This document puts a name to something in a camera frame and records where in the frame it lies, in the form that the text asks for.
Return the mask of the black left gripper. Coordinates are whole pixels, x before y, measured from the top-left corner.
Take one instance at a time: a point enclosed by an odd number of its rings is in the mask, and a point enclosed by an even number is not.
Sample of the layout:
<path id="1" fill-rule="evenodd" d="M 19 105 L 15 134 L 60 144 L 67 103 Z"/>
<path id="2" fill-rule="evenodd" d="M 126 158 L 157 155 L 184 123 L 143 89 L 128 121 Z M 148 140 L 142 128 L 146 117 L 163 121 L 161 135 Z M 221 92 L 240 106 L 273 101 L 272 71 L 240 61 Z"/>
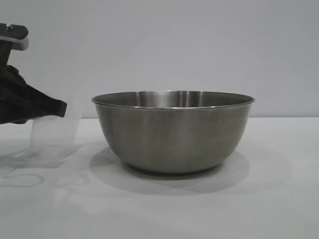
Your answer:
<path id="1" fill-rule="evenodd" d="M 0 43 L 0 123 L 24 124 L 45 116 L 64 117 L 67 103 L 20 82 L 19 71 L 7 64 L 11 48 L 11 42 Z"/>

